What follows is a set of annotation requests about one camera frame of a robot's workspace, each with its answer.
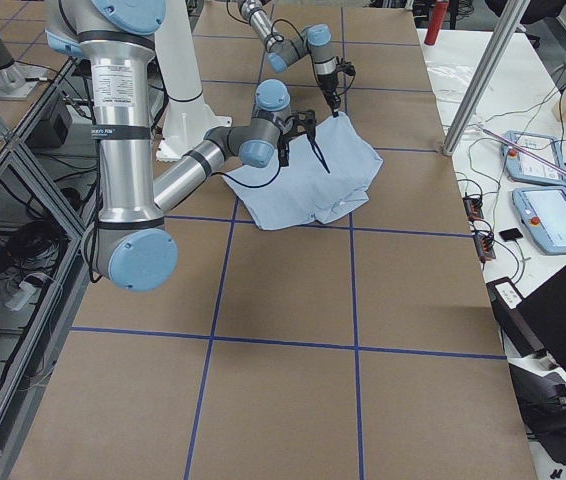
red cylinder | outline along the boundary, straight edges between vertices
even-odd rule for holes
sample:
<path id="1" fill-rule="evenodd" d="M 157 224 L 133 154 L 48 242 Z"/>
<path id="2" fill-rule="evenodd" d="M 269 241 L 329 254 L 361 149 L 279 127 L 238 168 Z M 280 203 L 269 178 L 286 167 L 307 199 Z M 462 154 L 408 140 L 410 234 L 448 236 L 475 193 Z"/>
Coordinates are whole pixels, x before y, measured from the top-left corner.
<path id="1" fill-rule="evenodd" d="M 447 12 L 447 6 L 449 2 L 436 2 L 434 5 L 434 13 L 432 13 L 432 20 L 430 20 L 430 26 L 427 29 L 427 35 L 425 35 L 425 44 L 434 45 L 436 43 L 436 37 L 439 36 L 439 31 L 443 26 L 443 20 L 445 20 L 445 12 Z"/>

cloth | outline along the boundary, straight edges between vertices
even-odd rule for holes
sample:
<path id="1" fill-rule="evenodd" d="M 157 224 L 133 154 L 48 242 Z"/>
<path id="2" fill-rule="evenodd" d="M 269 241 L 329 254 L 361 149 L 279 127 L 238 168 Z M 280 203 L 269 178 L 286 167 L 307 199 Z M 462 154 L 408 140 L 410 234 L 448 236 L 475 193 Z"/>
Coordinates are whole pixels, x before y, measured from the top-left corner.
<path id="1" fill-rule="evenodd" d="M 365 193 L 383 159 L 358 136 L 347 115 L 330 117 L 316 128 L 331 173 L 312 152 L 305 135 L 290 142 L 290 165 L 267 187 L 250 189 L 228 178 L 234 190 L 262 230 L 279 230 L 318 220 L 327 224 L 352 212 L 369 200 Z M 241 167 L 231 175 L 247 185 L 261 185 L 278 170 L 275 154 L 265 168 Z"/>

white desk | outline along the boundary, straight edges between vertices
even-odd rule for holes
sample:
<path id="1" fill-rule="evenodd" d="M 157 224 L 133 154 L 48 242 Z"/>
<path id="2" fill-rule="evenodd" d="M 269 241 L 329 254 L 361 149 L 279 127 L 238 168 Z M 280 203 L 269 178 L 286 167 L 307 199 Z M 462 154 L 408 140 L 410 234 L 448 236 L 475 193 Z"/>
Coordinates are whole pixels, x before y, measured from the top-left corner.
<path id="1" fill-rule="evenodd" d="M 421 44 L 424 37 L 425 31 L 420 30 Z M 489 32 L 441 31 L 436 45 L 422 44 L 423 55 L 428 62 L 428 67 L 441 66 L 444 69 L 449 67 L 451 72 L 460 74 L 460 77 L 463 76 L 463 70 L 465 70 L 465 74 L 469 78 L 478 64 L 489 38 Z M 442 123 L 450 125 L 467 83 L 459 79 L 445 78 L 432 69 L 429 73 L 433 90 L 437 95 L 437 105 Z M 525 35 L 516 34 L 479 104 L 472 123 L 476 121 L 485 122 L 497 114 L 527 110 L 529 107 L 541 103 L 553 91 L 553 88 L 554 83 Z M 561 124 L 552 114 L 552 107 L 558 102 L 558 99 L 559 94 L 556 93 L 547 103 L 528 113 L 497 117 L 487 121 L 484 126 L 497 133 L 504 133 L 507 130 L 522 130 L 561 138 Z M 538 115 L 528 125 L 537 111 Z M 454 167 L 458 172 L 462 172 L 468 178 L 480 184 L 484 192 L 493 192 L 497 188 L 495 182 L 473 172 L 470 168 L 468 148 L 480 138 L 486 138 L 486 136 L 479 133 L 475 128 L 467 130 L 454 153 Z M 563 143 L 563 154 L 566 161 L 566 141 Z M 476 170 L 499 178 L 503 169 L 503 161 L 499 154 L 497 142 L 482 140 L 472 147 L 471 155 L 472 164 Z M 466 189 L 466 183 L 460 183 L 462 192 Z M 525 237 L 519 240 L 519 244 L 529 260 L 526 262 L 525 275 L 517 284 L 517 287 L 523 295 L 528 295 L 566 264 L 566 255 L 549 256 L 542 254 L 524 228 L 521 227 L 512 207 L 509 193 L 512 189 L 525 185 L 512 182 L 507 178 L 507 175 L 503 175 L 498 199 L 494 194 L 485 196 L 483 210 L 486 220 L 494 227 L 495 231 L 518 227 L 523 232 Z M 478 192 L 478 189 L 473 185 L 468 185 L 467 190 L 468 193 Z M 488 262 L 483 272 L 486 282 L 503 276 L 511 277 L 516 269 L 515 260 L 503 247 L 496 245 L 495 249 L 497 259 Z M 517 256 L 519 255 L 515 248 L 512 250 Z M 511 348 L 511 345 L 509 347 L 506 350 L 508 357 L 511 357 L 511 363 L 524 366 L 542 375 L 548 373 L 547 371 L 539 371 L 538 364 L 533 360 L 512 358 L 518 355 Z M 536 442 L 530 443 L 530 449 L 534 456 L 539 479 L 547 479 L 552 471 L 558 468 L 563 469 L 561 478 L 566 479 L 566 466 L 555 464 Z"/>

white cylinder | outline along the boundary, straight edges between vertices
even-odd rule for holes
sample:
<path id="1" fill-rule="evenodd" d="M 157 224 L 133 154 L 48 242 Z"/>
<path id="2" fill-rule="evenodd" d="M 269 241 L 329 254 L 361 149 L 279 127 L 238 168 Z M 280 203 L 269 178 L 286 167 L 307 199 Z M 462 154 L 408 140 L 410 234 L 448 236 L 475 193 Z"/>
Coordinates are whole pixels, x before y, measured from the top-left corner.
<path id="1" fill-rule="evenodd" d="M 208 130 L 228 126 L 231 119 L 217 117 L 205 103 L 185 0 L 167 1 L 167 15 L 155 39 L 170 96 L 157 158 L 175 161 L 198 145 Z"/>

black chair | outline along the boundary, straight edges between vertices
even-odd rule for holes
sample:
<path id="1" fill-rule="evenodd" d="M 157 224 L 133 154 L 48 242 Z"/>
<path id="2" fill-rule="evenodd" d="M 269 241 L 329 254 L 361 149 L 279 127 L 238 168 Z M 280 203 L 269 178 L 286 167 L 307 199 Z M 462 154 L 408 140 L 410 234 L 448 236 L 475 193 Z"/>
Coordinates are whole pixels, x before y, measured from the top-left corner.
<path id="1" fill-rule="evenodd" d="M 499 17 L 503 13 L 507 0 L 485 0 L 485 4 Z M 566 4 L 566 0 L 532 0 L 525 10 L 521 23 L 530 25 L 547 17 L 558 17 Z M 536 35 L 527 35 L 532 41 L 534 48 L 539 48 L 541 43 L 540 37 Z"/>

